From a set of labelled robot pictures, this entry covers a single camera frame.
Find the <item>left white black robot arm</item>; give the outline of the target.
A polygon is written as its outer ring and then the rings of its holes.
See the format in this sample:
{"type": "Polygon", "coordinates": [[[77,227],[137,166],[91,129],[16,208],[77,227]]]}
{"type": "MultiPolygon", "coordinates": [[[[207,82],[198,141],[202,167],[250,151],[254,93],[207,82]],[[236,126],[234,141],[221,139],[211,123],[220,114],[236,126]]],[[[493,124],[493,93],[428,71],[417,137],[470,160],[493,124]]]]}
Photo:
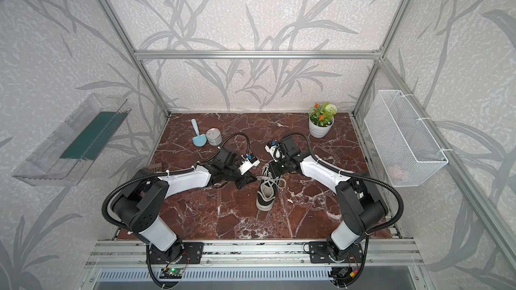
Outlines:
{"type": "Polygon", "coordinates": [[[135,176],[111,191],[102,204],[102,216],[110,224],[132,232],[147,246],[149,254],[162,254],[175,260],[185,250],[181,238],[161,219],[159,212],[164,201],[190,189],[220,189],[233,182],[237,189],[257,181],[251,169],[258,166],[258,158],[251,152],[247,134],[237,132],[229,137],[242,136],[246,153],[237,158],[236,152],[226,148],[226,139],[213,156],[187,169],[152,172],[141,169],[135,176]]]}

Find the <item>black white canvas sneaker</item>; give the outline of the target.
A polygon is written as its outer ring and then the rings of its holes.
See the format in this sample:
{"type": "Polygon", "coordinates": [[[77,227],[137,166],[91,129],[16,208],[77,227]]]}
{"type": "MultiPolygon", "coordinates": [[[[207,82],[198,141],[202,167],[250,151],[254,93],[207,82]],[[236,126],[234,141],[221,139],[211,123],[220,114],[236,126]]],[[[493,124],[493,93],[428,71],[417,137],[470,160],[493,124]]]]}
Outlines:
{"type": "Polygon", "coordinates": [[[262,212],[268,212],[270,211],[273,206],[276,199],[276,194],[278,192],[278,188],[271,189],[268,187],[260,187],[257,191],[257,201],[256,206],[258,210],[262,212]]]}

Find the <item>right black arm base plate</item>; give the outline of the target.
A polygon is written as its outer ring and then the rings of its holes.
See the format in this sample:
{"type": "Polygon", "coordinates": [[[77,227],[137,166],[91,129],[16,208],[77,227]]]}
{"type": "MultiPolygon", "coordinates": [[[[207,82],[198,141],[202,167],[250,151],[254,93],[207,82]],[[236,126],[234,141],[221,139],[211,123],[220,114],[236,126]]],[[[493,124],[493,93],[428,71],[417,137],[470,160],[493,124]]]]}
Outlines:
{"type": "Polygon", "coordinates": [[[314,264],[359,264],[363,261],[364,251],[359,244],[351,244],[344,250],[339,249],[336,245],[328,241],[312,241],[307,244],[308,249],[306,252],[310,255],[310,262],[314,264]]]}

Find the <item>white shoelace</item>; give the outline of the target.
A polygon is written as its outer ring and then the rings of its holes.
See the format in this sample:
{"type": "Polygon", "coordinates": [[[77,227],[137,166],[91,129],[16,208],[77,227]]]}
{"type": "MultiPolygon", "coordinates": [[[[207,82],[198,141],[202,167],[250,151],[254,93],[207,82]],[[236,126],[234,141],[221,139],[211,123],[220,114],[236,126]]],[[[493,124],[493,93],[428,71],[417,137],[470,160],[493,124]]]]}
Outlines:
{"type": "Polygon", "coordinates": [[[271,162],[268,162],[266,165],[264,165],[261,176],[259,176],[258,179],[260,180],[260,187],[268,187],[271,189],[283,189],[286,187],[285,179],[273,176],[271,162]]]}

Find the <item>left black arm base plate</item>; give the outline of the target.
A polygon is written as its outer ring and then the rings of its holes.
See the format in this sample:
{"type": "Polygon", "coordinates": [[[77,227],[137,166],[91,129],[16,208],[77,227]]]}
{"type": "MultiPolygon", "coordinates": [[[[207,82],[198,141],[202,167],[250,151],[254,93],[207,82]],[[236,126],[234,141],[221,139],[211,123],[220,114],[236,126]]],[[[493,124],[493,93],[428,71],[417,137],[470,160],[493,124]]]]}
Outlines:
{"type": "Polygon", "coordinates": [[[146,255],[150,264],[200,264],[203,249],[202,242],[176,242],[165,252],[150,245],[146,255]]]}

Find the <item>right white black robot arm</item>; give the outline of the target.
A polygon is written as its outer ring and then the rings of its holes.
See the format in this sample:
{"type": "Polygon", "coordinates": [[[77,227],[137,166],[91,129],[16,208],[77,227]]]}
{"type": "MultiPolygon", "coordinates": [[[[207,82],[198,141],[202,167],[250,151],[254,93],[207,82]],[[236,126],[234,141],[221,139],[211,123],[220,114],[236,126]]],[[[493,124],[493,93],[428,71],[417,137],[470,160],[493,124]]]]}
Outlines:
{"type": "Polygon", "coordinates": [[[297,172],[314,179],[337,196],[342,222],[327,238],[329,254],[341,260],[345,252],[357,246],[372,233],[399,221],[404,212],[400,193],[391,185],[365,174],[340,169],[314,154],[309,138],[299,132],[286,134],[281,140],[269,141],[266,151],[273,158],[270,173],[281,178],[297,172]],[[390,220],[380,223],[388,214],[388,206],[379,189],[395,196],[397,212],[390,220]]]}

